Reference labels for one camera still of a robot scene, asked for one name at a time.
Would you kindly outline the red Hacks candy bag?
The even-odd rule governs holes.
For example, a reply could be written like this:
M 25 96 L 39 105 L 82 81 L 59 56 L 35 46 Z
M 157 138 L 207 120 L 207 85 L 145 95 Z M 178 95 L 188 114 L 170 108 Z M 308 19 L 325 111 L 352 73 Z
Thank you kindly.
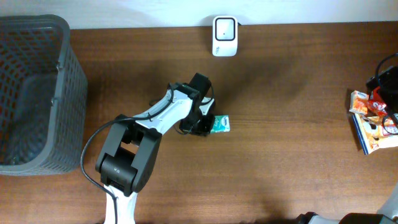
M 387 105 L 384 102 L 384 100 L 381 98 L 379 90 L 380 87 L 376 87 L 375 89 L 373 89 L 373 91 L 369 96 L 367 107 L 372 113 L 382 118 L 384 116 L 387 116 L 387 111 L 386 111 Z

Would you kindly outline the orange tissue pack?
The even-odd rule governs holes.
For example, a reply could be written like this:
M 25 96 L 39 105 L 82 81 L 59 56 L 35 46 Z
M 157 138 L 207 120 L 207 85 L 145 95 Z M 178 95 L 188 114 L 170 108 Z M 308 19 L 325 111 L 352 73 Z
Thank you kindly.
M 351 93 L 349 112 L 360 115 L 366 115 L 368 113 L 367 102 L 369 95 L 360 91 L 353 91 Z

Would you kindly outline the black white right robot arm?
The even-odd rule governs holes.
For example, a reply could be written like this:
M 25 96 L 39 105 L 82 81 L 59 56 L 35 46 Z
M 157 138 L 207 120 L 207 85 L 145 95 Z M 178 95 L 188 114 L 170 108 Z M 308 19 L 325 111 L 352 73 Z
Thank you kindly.
M 353 91 L 349 111 L 365 155 L 377 149 L 397 146 L 397 67 L 391 66 L 376 74 L 366 86 L 367 93 Z M 397 188 L 376 213 L 349 213 L 341 220 L 332 220 L 314 212 L 299 215 L 295 221 L 305 224 L 397 223 Z

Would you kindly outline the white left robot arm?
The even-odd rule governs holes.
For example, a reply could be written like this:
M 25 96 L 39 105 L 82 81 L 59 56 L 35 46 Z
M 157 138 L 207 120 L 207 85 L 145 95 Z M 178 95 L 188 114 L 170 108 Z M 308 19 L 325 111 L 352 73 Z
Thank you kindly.
M 180 134 L 207 136 L 215 116 L 214 89 L 208 77 L 196 73 L 188 83 L 171 83 L 163 98 L 132 117 L 119 115 L 102 125 L 109 133 L 97 158 L 96 185 L 106 193 L 105 223 L 134 223 L 138 193 L 154 169 L 163 135 L 171 128 Z

